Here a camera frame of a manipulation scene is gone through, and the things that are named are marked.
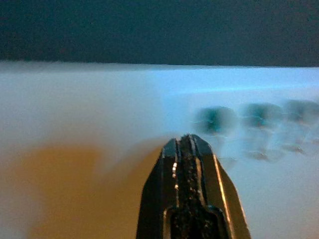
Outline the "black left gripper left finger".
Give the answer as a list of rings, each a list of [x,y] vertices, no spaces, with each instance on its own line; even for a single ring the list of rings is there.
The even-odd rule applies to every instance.
[[[194,239],[197,166],[192,135],[171,139],[161,149],[143,187],[136,237]]]

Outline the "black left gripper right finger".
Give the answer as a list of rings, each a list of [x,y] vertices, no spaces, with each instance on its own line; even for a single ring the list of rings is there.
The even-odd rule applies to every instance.
[[[195,134],[190,135],[190,142],[202,163],[207,204],[222,211],[230,239],[249,239],[246,215],[230,177],[208,142]]]

